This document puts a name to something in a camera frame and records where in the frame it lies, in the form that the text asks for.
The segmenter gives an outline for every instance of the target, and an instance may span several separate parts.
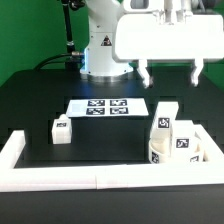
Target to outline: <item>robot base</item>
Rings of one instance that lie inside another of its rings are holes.
[[[123,80],[132,79],[134,77],[133,72],[124,73],[116,76],[96,76],[91,74],[81,74],[81,79],[85,79],[91,82],[99,82],[99,83],[113,83],[120,82]]]

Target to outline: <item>cable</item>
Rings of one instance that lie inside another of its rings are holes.
[[[59,54],[59,55],[55,55],[53,57],[49,57],[45,60],[43,60],[42,62],[40,62],[35,68],[34,70],[39,71],[46,63],[48,63],[49,61],[52,61],[54,59],[57,58],[63,58],[63,57],[71,57],[72,53],[65,53],[65,54]]]
[[[50,63],[53,63],[51,61],[54,60],[54,59],[57,59],[57,58],[70,57],[72,59],[74,59],[74,58],[81,59],[82,56],[84,56],[84,54],[82,52],[78,52],[78,51],[73,51],[71,53],[65,53],[65,54],[55,55],[53,57],[49,57],[49,58],[43,60],[42,62],[40,62],[37,66],[34,67],[34,70],[39,71],[45,65],[50,64]]]

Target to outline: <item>white cube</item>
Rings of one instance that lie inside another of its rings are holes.
[[[171,124],[171,156],[182,157],[195,151],[195,127],[192,121],[173,121]]]
[[[52,128],[53,144],[69,144],[72,138],[71,119],[55,119]]]

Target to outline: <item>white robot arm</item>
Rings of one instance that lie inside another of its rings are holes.
[[[90,33],[81,69],[85,79],[120,80],[134,61],[148,87],[148,63],[194,62],[191,82],[197,86],[204,61],[224,56],[223,18],[205,12],[203,0],[85,1]],[[207,2],[212,6],[217,1]]]

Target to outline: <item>white box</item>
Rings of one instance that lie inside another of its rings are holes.
[[[71,119],[55,119],[52,128],[53,144],[69,144],[71,136]]]

